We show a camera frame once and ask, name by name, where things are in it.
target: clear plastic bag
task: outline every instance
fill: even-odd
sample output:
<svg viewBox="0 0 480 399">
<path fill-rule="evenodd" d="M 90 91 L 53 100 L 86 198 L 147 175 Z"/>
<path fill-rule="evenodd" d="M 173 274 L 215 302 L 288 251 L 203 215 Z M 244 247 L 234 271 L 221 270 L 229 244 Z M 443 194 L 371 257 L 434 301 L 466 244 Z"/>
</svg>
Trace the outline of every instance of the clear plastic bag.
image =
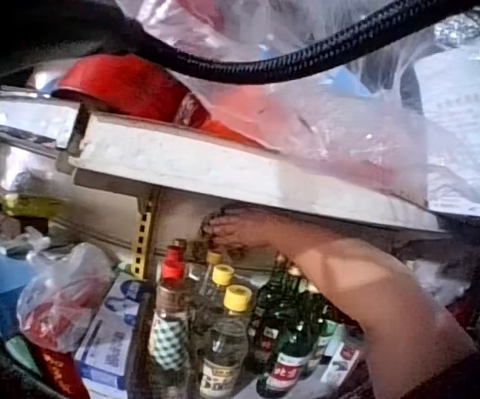
<svg viewBox="0 0 480 399">
<path fill-rule="evenodd" d="M 186 52 L 252 61 L 331 36 L 388 3 L 144 0 L 137 19 L 151 35 Z M 480 151 L 441 118 L 423 117 L 421 82 L 413 67 L 468 43 L 480 50 L 480 19 L 471 19 L 471 25 L 460 18 L 298 81 L 233 86 L 177 77 L 212 120 L 320 173 L 420 205 L 453 195 L 480 204 Z M 480 56 L 468 53 L 466 61 L 480 63 Z"/>
<path fill-rule="evenodd" d="M 22 334 L 40 347 L 72 352 L 87 331 L 111 282 L 111 260 L 83 243 L 55 263 L 27 256 L 40 273 L 22 291 L 17 319 Z"/>
</svg>

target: red bottle cap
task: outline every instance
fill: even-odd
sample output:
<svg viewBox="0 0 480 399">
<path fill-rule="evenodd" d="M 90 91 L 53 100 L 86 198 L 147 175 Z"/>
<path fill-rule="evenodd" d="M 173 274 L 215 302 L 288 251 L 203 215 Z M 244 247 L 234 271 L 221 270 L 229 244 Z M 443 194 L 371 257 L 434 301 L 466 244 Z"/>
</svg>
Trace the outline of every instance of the red bottle cap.
<svg viewBox="0 0 480 399">
<path fill-rule="evenodd" d="M 162 278 L 184 278 L 184 264 L 166 263 L 162 265 Z"/>
<path fill-rule="evenodd" d="M 175 245 L 167 247 L 166 258 L 161 270 L 162 278 L 184 278 L 185 269 L 182 248 Z"/>
</svg>

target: red label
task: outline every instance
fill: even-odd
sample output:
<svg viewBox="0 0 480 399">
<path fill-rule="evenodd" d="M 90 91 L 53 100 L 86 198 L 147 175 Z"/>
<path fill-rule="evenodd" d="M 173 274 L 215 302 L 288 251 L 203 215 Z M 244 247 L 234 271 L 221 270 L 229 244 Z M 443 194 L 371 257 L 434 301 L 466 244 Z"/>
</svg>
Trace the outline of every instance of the red label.
<svg viewBox="0 0 480 399">
<path fill-rule="evenodd" d="M 289 390 L 299 380 L 300 369 L 306 360 L 307 357 L 290 357 L 281 353 L 267 385 L 275 390 Z"/>
</svg>

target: ribbed hose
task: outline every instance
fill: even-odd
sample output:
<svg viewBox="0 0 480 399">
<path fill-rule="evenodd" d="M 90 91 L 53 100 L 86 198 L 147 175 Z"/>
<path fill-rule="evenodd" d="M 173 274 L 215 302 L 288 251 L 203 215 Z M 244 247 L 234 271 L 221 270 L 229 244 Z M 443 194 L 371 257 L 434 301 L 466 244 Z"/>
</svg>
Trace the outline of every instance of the ribbed hose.
<svg viewBox="0 0 480 399">
<path fill-rule="evenodd" d="M 171 47 L 140 29 L 136 54 L 207 81 L 261 85 L 327 71 L 480 4 L 480 0 L 396 0 L 332 37 L 297 52 L 257 62 L 218 62 Z"/>
</svg>

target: bottle label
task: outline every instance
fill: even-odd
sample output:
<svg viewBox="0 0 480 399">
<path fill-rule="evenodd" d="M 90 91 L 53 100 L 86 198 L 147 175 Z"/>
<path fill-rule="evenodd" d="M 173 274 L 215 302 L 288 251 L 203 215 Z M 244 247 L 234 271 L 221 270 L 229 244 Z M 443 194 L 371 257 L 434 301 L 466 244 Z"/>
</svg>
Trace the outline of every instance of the bottle label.
<svg viewBox="0 0 480 399">
<path fill-rule="evenodd" d="M 181 370 L 189 357 L 187 314 L 176 320 L 165 320 L 155 313 L 148 349 L 165 370 Z"/>
<path fill-rule="evenodd" d="M 317 367 L 319 362 L 321 361 L 321 357 L 323 357 L 324 350 L 326 346 L 329 344 L 330 339 L 332 336 L 328 337 L 319 337 L 319 340 L 315 344 L 314 353 L 312 353 L 312 357 L 308 360 L 308 369 L 312 370 Z"/>
<path fill-rule="evenodd" d="M 199 393 L 209 398 L 229 397 L 239 375 L 240 364 L 222 367 L 205 359 Z"/>
<path fill-rule="evenodd" d="M 273 346 L 278 336 L 279 330 L 276 328 L 264 328 L 262 336 L 260 337 L 260 345 L 253 352 L 255 360 L 258 363 L 265 364 L 270 359 Z"/>
<path fill-rule="evenodd" d="M 256 330 L 260 326 L 262 317 L 264 316 L 265 309 L 257 306 L 253 312 L 253 317 L 250 320 L 249 327 L 247 328 L 247 335 L 249 338 L 254 338 L 256 336 Z"/>
<path fill-rule="evenodd" d="M 300 369 L 308 357 L 291 357 L 279 353 L 275 367 L 267 379 L 267 386 L 274 391 L 288 391 L 299 380 Z"/>
<path fill-rule="evenodd" d="M 265 313 L 265 309 L 261 308 L 260 306 L 257 306 L 255 308 L 255 315 L 258 316 L 259 318 L 263 317 Z"/>
</svg>

